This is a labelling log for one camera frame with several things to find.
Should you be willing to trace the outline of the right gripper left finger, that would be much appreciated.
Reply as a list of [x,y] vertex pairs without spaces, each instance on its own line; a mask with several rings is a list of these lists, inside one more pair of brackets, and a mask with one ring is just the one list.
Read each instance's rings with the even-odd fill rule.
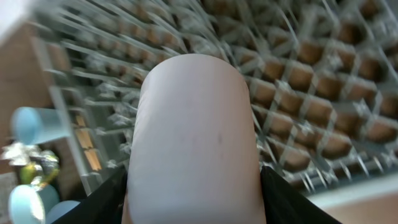
[[126,187],[127,171],[117,168],[111,177],[54,224],[122,224]]

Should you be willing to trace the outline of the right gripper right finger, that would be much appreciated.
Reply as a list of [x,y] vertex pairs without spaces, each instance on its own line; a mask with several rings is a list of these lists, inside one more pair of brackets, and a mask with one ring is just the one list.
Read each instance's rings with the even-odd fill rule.
[[340,224],[271,167],[262,166],[261,187],[267,224]]

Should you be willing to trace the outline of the green foil wrapper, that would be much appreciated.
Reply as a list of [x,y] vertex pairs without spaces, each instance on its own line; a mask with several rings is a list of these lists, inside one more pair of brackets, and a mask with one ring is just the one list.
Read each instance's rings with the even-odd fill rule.
[[58,156],[51,150],[43,150],[38,145],[25,145],[12,142],[2,147],[2,160],[19,168],[21,183],[40,191],[48,186],[60,172]]

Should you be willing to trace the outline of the light blue bowl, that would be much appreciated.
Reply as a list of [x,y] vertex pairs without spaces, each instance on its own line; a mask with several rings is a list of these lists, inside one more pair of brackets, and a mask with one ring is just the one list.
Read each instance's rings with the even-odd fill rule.
[[60,202],[51,185],[36,190],[30,185],[18,185],[9,196],[9,216],[13,224],[44,224],[48,212]]

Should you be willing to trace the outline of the pink cup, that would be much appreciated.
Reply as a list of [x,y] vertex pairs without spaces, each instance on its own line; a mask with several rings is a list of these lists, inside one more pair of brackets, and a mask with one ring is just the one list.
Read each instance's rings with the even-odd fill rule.
[[243,76],[202,54],[146,76],[127,179],[133,223],[264,223],[259,157]]

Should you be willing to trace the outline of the light blue cup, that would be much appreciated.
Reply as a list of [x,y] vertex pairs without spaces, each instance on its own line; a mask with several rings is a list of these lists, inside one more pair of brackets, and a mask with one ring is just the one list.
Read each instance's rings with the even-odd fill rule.
[[58,110],[48,108],[16,109],[11,118],[11,130],[14,139],[25,145],[43,144],[70,135]]

